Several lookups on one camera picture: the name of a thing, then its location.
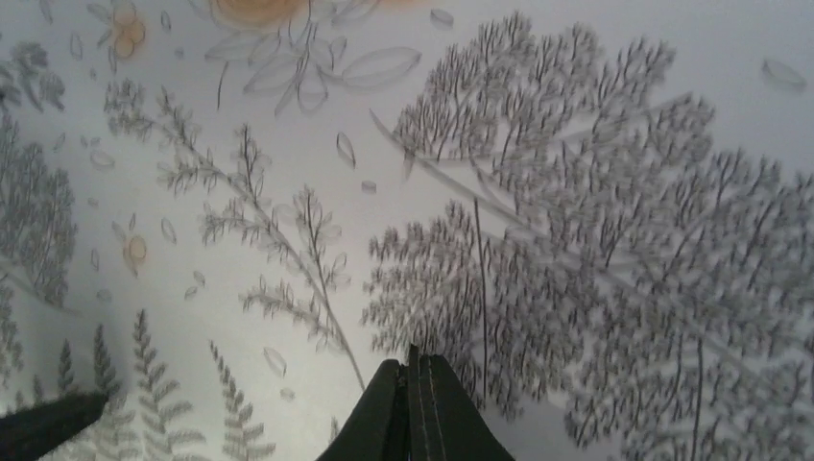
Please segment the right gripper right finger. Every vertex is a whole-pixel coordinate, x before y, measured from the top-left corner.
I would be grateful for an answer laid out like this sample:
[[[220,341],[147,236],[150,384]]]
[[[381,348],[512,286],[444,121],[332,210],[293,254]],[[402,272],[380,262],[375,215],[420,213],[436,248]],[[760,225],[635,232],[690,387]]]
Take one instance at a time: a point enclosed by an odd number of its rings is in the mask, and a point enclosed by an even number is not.
[[[444,357],[410,348],[407,401],[412,460],[514,460],[491,433]]]

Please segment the black phone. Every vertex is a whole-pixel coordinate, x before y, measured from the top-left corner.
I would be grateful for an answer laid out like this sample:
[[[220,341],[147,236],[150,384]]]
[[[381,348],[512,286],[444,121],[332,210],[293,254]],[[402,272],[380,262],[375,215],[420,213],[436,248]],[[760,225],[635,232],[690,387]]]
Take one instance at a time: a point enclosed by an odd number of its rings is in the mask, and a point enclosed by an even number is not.
[[[102,416],[108,395],[71,394],[1,418],[1,459],[29,461],[74,438]]]

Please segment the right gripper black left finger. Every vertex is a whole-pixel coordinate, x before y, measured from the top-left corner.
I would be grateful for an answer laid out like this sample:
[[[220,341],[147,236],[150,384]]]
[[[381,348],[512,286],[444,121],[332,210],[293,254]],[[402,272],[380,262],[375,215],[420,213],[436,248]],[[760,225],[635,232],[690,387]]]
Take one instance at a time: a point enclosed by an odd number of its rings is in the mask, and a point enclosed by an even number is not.
[[[407,367],[383,361],[341,430],[318,461],[407,458]]]

